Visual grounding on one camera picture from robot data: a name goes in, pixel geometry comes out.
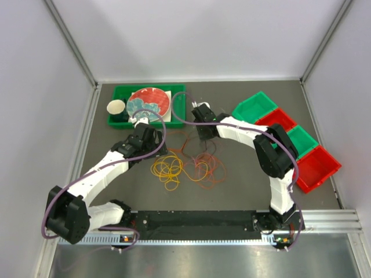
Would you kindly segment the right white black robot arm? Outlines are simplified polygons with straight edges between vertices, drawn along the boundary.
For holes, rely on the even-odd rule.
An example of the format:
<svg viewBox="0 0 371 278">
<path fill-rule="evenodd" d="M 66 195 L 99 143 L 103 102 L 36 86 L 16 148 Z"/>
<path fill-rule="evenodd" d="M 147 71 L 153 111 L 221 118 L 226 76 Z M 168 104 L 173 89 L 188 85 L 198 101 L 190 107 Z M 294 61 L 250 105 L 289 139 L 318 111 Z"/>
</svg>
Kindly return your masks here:
<svg viewBox="0 0 371 278">
<path fill-rule="evenodd" d="M 255 228 L 267 233 L 281 229 L 301 231 L 303 216 L 293 200 L 299 153 L 284 128 L 280 124 L 253 125 L 228 114 L 215 115 L 207 103 L 194 104 L 192 114 L 201 140 L 220 138 L 255 151 L 260 168 L 268 176 L 271 193 L 268 210 L 251 212 Z"/>
</svg>

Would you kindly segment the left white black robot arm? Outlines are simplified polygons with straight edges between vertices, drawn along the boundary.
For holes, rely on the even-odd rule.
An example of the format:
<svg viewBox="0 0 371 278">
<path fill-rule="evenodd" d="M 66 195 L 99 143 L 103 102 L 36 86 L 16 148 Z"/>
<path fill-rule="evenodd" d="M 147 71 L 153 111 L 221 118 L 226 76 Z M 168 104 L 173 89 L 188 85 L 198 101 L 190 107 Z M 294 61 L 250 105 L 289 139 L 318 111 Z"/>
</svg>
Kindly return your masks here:
<svg viewBox="0 0 371 278">
<path fill-rule="evenodd" d="M 145 159 L 166 155 L 166 131 L 157 130 L 146 123 L 138 123 L 134 132 L 125 140 L 112 146 L 105 157 L 86 174 L 70 185 L 55 186 L 49 191 L 42 235 L 60 237 L 70 244 L 77 244 L 85 235 L 96 229 L 131 229 L 131 208 L 119 200 L 92 206 L 92 201 L 120 175 Z"/>
</svg>

